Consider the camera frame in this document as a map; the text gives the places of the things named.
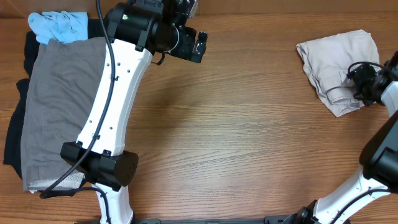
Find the beige khaki shorts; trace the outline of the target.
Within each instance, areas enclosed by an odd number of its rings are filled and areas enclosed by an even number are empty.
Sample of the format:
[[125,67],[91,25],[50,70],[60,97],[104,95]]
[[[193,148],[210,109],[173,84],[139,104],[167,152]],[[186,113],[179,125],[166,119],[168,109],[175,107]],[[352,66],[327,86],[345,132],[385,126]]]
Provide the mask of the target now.
[[360,109],[354,99],[354,83],[347,78],[355,62],[379,63],[376,44],[369,32],[355,30],[296,45],[303,70],[321,102],[336,117]]

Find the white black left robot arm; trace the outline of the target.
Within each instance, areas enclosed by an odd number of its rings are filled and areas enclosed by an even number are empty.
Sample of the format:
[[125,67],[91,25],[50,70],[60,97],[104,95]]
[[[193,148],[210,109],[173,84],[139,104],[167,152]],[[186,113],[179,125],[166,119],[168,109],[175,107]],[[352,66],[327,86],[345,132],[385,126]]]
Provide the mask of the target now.
[[138,156],[124,149],[129,115],[155,53],[201,62],[208,36],[186,25],[197,5],[196,0],[128,1],[100,17],[106,23],[101,81],[81,133],[63,144],[60,155],[96,192],[101,223],[134,221],[128,186]]

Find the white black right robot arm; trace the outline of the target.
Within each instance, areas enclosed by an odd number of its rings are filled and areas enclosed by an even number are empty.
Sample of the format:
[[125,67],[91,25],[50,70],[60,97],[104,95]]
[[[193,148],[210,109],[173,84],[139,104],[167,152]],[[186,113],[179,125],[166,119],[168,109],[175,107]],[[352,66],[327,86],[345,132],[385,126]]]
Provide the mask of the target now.
[[348,223],[374,200],[397,193],[397,55],[379,70],[373,62],[355,62],[347,77],[354,82],[354,98],[365,105],[387,108],[389,119],[369,140],[359,157],[358,170],[330,195],[314,200],[284,223]]

